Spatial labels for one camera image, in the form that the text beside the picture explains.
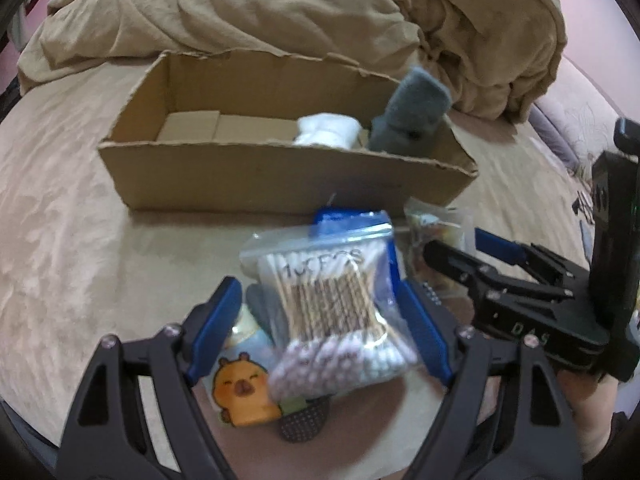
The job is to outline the person's right hand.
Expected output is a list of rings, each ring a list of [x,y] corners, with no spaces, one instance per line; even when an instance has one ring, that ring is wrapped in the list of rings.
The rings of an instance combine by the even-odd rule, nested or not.
[[[610,440],[618,380],[560,370],[556,375],[573,411],[577,440],[584,463],[593,460]]]

